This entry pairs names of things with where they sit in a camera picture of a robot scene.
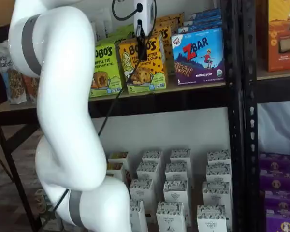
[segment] white box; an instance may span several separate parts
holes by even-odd
[[[37,190],[34,194],[34,198],[40,215],[41,223],[43,224],[49,217],[49,215],[52,213],[53,205],[43,189]],[[45,225],[44,230],[45,231],[62,230],[62,221],[57,213],[51,216],[51,219]]]
[[[130,222],[132,232],[148,232],[144,202],[130,200]]]
[[[208,164],[225,163],[231,165],[231,155],[229,150],[210,151],[207,153]]]
[[[166,180],[187,180],[190,186],[186,162],[168,163],[165,168],[165,177]]]
[[[233,208],[232,175],[229,164],[217,163],[206,166],[206,181],[228,182],[230,184],[231,206]]]
[[[224,205],[228,230],[233,231],[233,210],[230,184],[228,182],[203,182],[203,200],[205,205]]]
[[[126,174],[126,180],[128,183],[128,186],[131,184],[132,180],[132,168],[131,168],[131,163],[130,163],[130,158],[129,158],[129,153],[127,151],[125,152],[114,152],[112,153],[109,158],[108,158],[109,163],[122,163],[125,174]]]
[[[157,200],[153,180],[133,179],[129,189],[133,200],[144,201],[147,222],[156,223]]]
[[[121,180],[127,185],[127,179],[123,163],[108,163],[106,169],[106,175],[113,175],[114,178]]]
[[[165,182],[165,160],[164,160],[164,155],[163,151],[159,150],[154,150],[154,151],[145,151],[143,156],[142,156],[142,161],[143,162],[155,162],[159,165],[160,169],[160,178],[162,183]]]
[[[198,205],[197,222],[200,232],[227,232],[223,205]]]
[[[68,222],[62,221],[63,228],[66,232],[85,232],[85,228],[80,228],[69,224]]]
[[[159,232],[186,232],[184,207],[180,202],[159,202],[157,208]]]
[[[155,162],[141,162],[138,166],[137,177],[141,180],[152,179],[154,182],[154,190],[158,201],[162,201],[162,183],[160,179],[159,164]]]
[[[171,162],[183,161],[187,163],[187,173],[191,187],[194,189],[194,178],[190,159],[191,149],[178,149],[171,151]]]
[[[164,198],[166,202],[181,202],[184,206],[186,225],[192,226],[191,192],[186,180],[166,181],[164,183]]]

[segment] black cable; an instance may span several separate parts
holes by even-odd
[[[115,17],[117,20],[119,20],[119,21],[123,21],[123,20],[122,20],[123,18],[118,18],[117,15],[115,14],[115,9],[114,9],[115,1],[116,1],[116,0],[113,0],[113,4],[112,4],[113,15],[114,15],[114,17]],[[148,44],[148,42],[149,42],[149,40],[150,40],[150,37],[152,36],[152,34],[153,34],[153,32],[154,32],[154,28],[155,28],[156,20],[157,20],[157,3],[156,3],[156,0],[154,0],[154,3],[155,3],[155,17],[154,17],[154,23],[153,23],[153,28],[151,29],[151,31],[150,31],[150,33],[149,33],[149,35],[148,35],[148,40],[147,40],[146,43],[145,43],[146,45]],[[139,8],[139,6],[138,6],[138,9],[136,9],[133,13],[131,13],[131,14],[130,14],[129,16],[127,16],[126,18],[129,19],[130,17],[134,16],[134,15],[139,11],[139,9],[140,9],[140,8]],[[137,69],[137,67],[140,65],[140,63],[141,63],[141,60],[139,60],[139,61],[137,62],[136,66],[134,67],[134,69],[133,69],[133,71],[132,71],[132,73],[130,74],[130,77],[127,79],[127,82],[128,82],[128,81],[131,79],[131,77],[134,75],[134,73],[136,72],[136,69]],[[118,100],[119,96],[122,94],[123,90],[124,90],[124,88],[122,88],[122,89],[120,90],[120,92],[117,94],[116,98],[113,100],[112,105],[111,105],[110,109],[108,110],[108,112],[107,112],[107,114],[106,114],[106,117],[105,117],[105,119],[104,119],[104,121],[103,121],[103,124],[102,124],[102,126],[101,126],[101,128],[100,128],[100,131],[99,131],[99,133],[98,133],[98,136],[99,136],[99,137],[100,137],[100,135],[101,135],[101,133],[102,133],[102,131],[103,131],[105,125],[106,125],[106,122],[107,122],[109,116],[111,115],[111,113],[112,113],[112,111],[113,111],[113,108],[114,108],[115,104],[117,103],[117,100]],[[66,190],[64,191],[63,195],[62,195],[61,198],[59,199],[59,201],[58,201],[58,203],[56,204],[55,208],[54,208],[54,209],[52,210],[52,212],[48,215],[46,221],[43,223],[42,227],[38,230],[38,232],[42,232],[42,231],[43,231],[44,226],[49,222],[49,220],[51,219],[51,217],[55,214],[55,211],[58,209],[59,205],[61,204],[61,202],[63,201],[63,199],[65,198],[65,196],[68,194],[68,192],[69,192],[69,189],[66,189]]]

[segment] table leg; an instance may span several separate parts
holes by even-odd
[[[9,165],[10,170],[11,170],[11,174],[13,176],[14,183],[16,184],[20,199],[23,203],[23,207],[26,211],[31,229],[33,232],[37,232],[39,229],[38,228],[39,223],[35,220],[34,215],[32,213],[32,210],[30,208],[30,204],[28,202],[24,187],[21,183],[20,177],[19,177],[18,172],[17,172],[17,168],[15,166],[15,163],[14,163],[14,160],[12,157],[12,151],[7,147],[6,138],[4,136],[4,133],[3,133],[1,126],[0,126],[0,144],[2,146],[2,150],[4,152],[6,161]]]

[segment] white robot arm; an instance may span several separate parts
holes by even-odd
[[[16,0],[10,54],[18,70],[40,78],[37,114],[44,137],[36,151],[36,171],[53,205],[69,189],[57,213],[96,232],[130,232],[128,189],[105,176],[104,150],[88,113],[93,31],[80,10],[65,6],[79,1]],[[135,5],[139,2],[152,0],[135,0]],[[135,17],[151,22],[143,17],[148,5]],[[149,33],[152,25],[143,26]]]

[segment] purple box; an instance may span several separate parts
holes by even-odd
[[[290,173],[260,170],[260,189],[290,191]]]
[[[290,192],[288,191],[265,191],[264,205],[266,208],[280,208],[290,210]]]
[[[290,232],[290,211],[266,209],[266,232]]]
[[[290,172],[290,155],[261,152],[259,167],[265,170],[280,170]]]

